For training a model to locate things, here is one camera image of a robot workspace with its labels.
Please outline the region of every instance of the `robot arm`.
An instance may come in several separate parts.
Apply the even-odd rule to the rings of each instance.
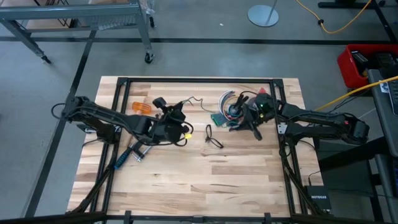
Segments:
[[[323,113],[300,109],[298,106],[277,102],[274,106],[272,97],[259,93],[252,105],[243,105],[243,121],[230,131],[248,129],[254,132],[256,139],[261,140],[257,130],[260,124],[278,116],[283,122],[279,134],[293,143],[305,137],[320,139],[341,139],[349,144],[364,144],[368,140],[369,126],[349,113]],[[302,126],[295,122],[304,121],[311,126]]]
[[[118,140],[115,135],[115,126],[119,126],[146,145],[157,145],[164,141],[178,145],[177,143],[182,140],[181,135],[189,132],[189,128],[183,123],[190,125],[185,122],[185,115],[182,113],[183,103],[179,102],[175,106],[166,107],[165,100],[158,98],[153,101],[153,104],[163,111],[159,119],[118,113],[95,104],[85,96],[77,96],[66,103],[62,118],[69,122],[85,123],[97,132],[99,140],[110,144]]]
[[[293,144],[302,138],[341,139],[348,144],[361,145],[368,140],[369,126],[349,113],[323,113],[300,109],[285,103],[278,111],[285,124],[282,133]],[[297,121],[308,122],[302,126]]]

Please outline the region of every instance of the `gray floor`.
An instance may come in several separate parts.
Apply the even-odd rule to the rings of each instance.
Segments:
[[[156,30],[151,37],[387,40],[374,11],[338,35],[325,34],[317,20],[295,1],[279,1],[280,21],[270,28],[252,25],[247,10],[271,0],[163,0],[155,7]],[[318,9],[317,1],[304,4],[322,15],[330,30],[347,23],[358,10]],[[383,8],[398,35],[397,8]],[[10,35],[0,27],[0,35]],[[87,32],[39,33],[34,36],[88,36]],[[98,37],[137,37],[136,30],[108,30]],[[19,217],[37,177],[56,120],[50,108],[62,102],[72,83],[84,43],[39,43],[52,60],[43,64],[18,42],[0,42],[0,219]],[[94,99],[101,76],[164,75],[219,77],[297,77],[305,105],[314,109],[345,93],[336,58],[344,46],[153,44],[156,58],[144,63],[142,44],[93,44],[78,95]],[[361,116],[374,108],[372,99],[360,98],[342,107]],[[377,114],[363,117],[370,138],[382,132]],[[63,213],[67,207],[84,134],[68,125],[55,158],[37,215]],[[369,199],[333,192],[333,211],[339,217],[372,219]]]

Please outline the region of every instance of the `black box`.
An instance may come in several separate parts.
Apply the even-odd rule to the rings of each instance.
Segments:
[[[330,213],[331,205],[328,189],[324,186],[305,186],[305,189],[320,209]]]

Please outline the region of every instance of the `orange object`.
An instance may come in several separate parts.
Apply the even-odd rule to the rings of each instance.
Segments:
[[[150,105],[145,104],[145,103],[133,102],[132,110],[135,112],[141,111],[142,114],[150,114],[150,112],[152,111],[152,108],[150,107]]]

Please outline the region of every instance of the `blue handle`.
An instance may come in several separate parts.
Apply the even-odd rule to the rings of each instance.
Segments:
[[[123,154],[121,154],[121,156],[119,157],[119,159],[116,161],[114,168],[115,169],[119,169],[123,164],[124,161],[126,161],[126,159],[129,157],[131,153],[131,150],[129,148],[127,148]]]

